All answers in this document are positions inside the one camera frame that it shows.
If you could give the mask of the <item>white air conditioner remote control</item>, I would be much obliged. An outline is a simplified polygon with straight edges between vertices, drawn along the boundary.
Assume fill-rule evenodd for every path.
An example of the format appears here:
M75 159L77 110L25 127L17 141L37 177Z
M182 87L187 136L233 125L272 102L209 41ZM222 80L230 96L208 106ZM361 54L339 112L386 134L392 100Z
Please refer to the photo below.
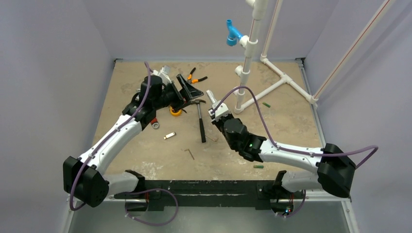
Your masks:
M207 94L207 96L208 96L208 98L211 102L212 108L215 108L220 103L220 101L215 98L215 96L214 96L214 94L211 90L207 90L206 94Z

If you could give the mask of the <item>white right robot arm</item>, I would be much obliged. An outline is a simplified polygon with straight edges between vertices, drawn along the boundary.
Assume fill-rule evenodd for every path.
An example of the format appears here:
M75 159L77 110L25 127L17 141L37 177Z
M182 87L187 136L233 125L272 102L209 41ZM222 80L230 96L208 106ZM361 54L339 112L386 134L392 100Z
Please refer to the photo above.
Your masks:
M327 143L323 148L306 148L274 144L264 136L248 132L230 111L224 116L217 116L212 110L208 114L229 147L245 160L281 163L301 169L300 172L278 173L273 184L276 196L283 198L304 189L322 189L340 198L350 196L356 165L338 146Z

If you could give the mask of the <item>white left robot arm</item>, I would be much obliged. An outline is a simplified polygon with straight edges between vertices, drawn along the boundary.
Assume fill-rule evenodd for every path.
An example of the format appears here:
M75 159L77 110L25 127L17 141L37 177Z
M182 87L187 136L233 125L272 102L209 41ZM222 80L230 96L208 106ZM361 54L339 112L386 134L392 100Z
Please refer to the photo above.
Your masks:
M131 139L141 133L156 118L162 108L182 110L204 95L176 76L181 89L173 81L163 82L158 75L144 78L140 89L132 96L111 129L89 150L77 158L69 156L63 162L63 187L69 194L69 207L77 211L84 205L96 207L111 195L126 192L134 199L143 196L145 185L139 174L126 171L120 178L108 179L105 172L114 158Z

